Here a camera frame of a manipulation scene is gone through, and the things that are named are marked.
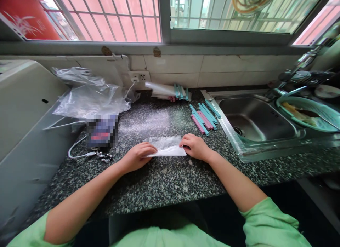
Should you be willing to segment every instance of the food in colander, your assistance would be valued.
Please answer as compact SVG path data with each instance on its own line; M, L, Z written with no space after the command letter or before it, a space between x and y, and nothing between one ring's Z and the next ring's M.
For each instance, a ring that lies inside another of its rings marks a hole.
M291 105L287 102L283 102L281 103L281 105L287 110L289 111L291 114L294 115L295 118L297 118L298 120L304 122L304 123L307 123L313 127L316 127L317 124L316 124L316 121L314 118L311 118L303 113L300 113L298 112L296 109L303 109L303 108L297 108L295 107L294 105Z

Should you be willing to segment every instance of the white appliance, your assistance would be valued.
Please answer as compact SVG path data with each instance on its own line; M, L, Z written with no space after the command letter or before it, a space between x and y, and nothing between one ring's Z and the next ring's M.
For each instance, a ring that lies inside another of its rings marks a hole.
M66 91L36 61L0 60L0 241L27 219L77 138L70 126L43 130L62 118L52 112Z

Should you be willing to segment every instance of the window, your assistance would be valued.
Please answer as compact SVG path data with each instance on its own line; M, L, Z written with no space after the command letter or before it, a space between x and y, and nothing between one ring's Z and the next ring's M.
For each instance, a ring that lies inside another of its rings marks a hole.
M340 0L37 2L4 11L0 1L0 18L23 40L283 48L313 44L340 18ZM18 9L24 17L13 14ZM45 20L32 26L36 9Z
M254 11L241 0L171 0L171 28L293 34L318 1L267 0Z
M162 41L158 0L41 0L40 3L62 40Z
M329 0L314 20L302 32L294 45L311 45L340 18L340 0Z

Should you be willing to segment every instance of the blue plastic clip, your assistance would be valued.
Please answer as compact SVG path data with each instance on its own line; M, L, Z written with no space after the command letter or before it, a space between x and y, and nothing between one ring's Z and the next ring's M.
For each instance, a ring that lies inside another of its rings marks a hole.
M179 96L178 96L178 89L177 89L177 85L176 84L174 84L174 90L176 92L176 97L178 98Z
M205 126L202 125L202 123L201 123L200 120L199 120L199 119L201 119L201 117L198 115L198 113L197 113L195 110L192 111L191 113L195 116L195 118L197 119L198 123L199 123L199 124L201 125L201 127L203 128L205 135L206 135L206 136L209 136L208 130L205 128Z
M187 90L186 90L185 100L186 100L186 101L189 100L189 89L188 89L188 88L187 88Z
M203 121L202 118L198 115L198 113L196 112L195 108L194 108L191 104L190 104L189 106L190 106L190 109L191 109L192 111L194 111L194 112L193 112L193 115L195 115L195 117L196 117L196 119L199 121L199 123L201 123L202 125L205 125L204 121Z
M215 113L215 115L217 116L217 118L221 118L221 115L215 110L215 108L213 108L213 106L209 103L208 100L205 100L205 103L209 106L209 108Z
M200 109L200 111L204 114L204 116L207 118L207 120L210 122L210 124L212 125L212 127L216 130L217 127L216 125L214 124L214 121L213 119L210 117L210 115L206 112L206 110L203 108L203 106L198 103L198 107Z
M182 86L179 85L179 84L177 84L177 86L178 86L178 91L179 91L179 93L180 93L180 100L182 100L182 99L184 99L183 93L182 93Z
M205 106L205 104L201 104L201 106L205 109L205 111L209 114L210 118L213 120L212 122L217 124L217 120L215 119L215 117L211 114L211 112L209 111L209 109Z

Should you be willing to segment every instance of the window frame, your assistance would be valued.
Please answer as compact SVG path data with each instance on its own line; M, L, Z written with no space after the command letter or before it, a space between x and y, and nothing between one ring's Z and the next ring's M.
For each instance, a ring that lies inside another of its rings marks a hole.
M96 41L23 41L9 27L1 37L0 54L12 55L102 55L107 46L115 54L152 55L154 47L162 55L299 55L310 46L292 45L329 0L319 0L294 34L248 31L171 29L170 0L158 0L162 42L96 42Z
M170 0L158 1L163 42L167 44L291 46L329 0L319 0L293 34L206 29L171 29L169 19L162 18L162 16L170 16Z

